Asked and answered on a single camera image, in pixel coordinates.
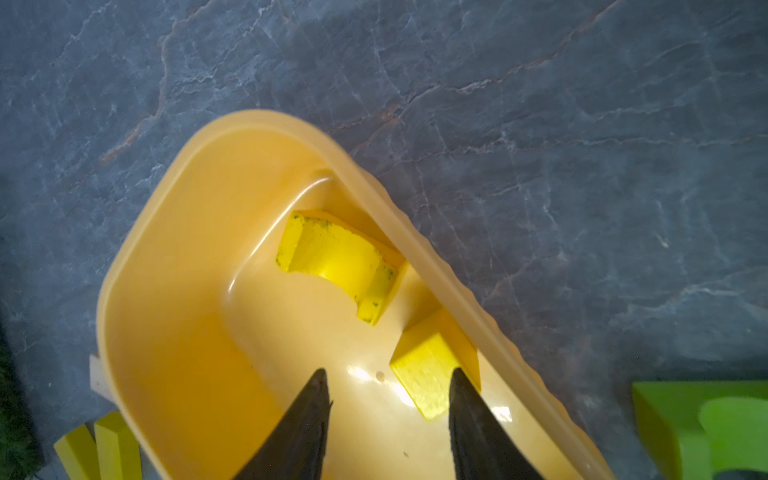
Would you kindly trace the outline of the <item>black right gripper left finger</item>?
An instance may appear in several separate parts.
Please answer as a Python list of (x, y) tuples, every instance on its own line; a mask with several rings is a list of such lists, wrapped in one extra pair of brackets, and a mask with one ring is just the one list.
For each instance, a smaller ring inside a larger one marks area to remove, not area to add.
[(327, 372), (320, 368), (234, 479), (320, 479), (331, 407)]

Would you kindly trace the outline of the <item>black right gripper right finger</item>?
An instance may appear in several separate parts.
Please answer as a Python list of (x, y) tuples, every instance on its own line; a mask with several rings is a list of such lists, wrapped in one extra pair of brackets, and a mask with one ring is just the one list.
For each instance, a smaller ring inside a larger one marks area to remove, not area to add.
[(451, 377), (448, 424), (457, 479), (543, 479), (461, 368)]

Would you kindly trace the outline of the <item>yellow cube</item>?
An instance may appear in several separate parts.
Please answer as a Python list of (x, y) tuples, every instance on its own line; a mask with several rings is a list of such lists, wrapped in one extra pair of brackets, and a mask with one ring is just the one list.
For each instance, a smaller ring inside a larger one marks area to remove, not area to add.
[(478, 349), (446, 309), (410, 325), (402, 333), (390, 368), (416, 409), (432, 421), (449, 409), (449, 390), (455, 369), (482, 389)]

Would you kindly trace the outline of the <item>yellow plastic tub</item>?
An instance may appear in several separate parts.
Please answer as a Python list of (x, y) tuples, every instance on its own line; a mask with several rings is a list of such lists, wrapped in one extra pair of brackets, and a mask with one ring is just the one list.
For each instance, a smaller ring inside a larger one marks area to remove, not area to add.
[[(304, 209), (404, 255), (377, 325), (333, 283), (278, 267), (287, 217)], [(104, 280), (99, 355), (164, 478), (233, 477), (322, 368), (332, 401), (325, 478), (450, 479), (447, 418), (426, 421), (389, 367), (402, 331), (439, 309), (478, 348), (483, 399), (542, 476), (612, 477), (384, 187), (321, 130), (275, 111), (225, 115), (172, 162)]]

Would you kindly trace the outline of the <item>yellow arch block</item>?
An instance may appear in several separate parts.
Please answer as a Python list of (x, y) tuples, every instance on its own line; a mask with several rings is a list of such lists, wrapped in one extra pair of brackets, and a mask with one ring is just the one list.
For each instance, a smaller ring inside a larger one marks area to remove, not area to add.
[(341, 288), (356, 305), (356, 317), (374, 326), (399, 286), (404, 256), (322, 210), (290, 213), (276, 255), (288, 273), (304, 273)]

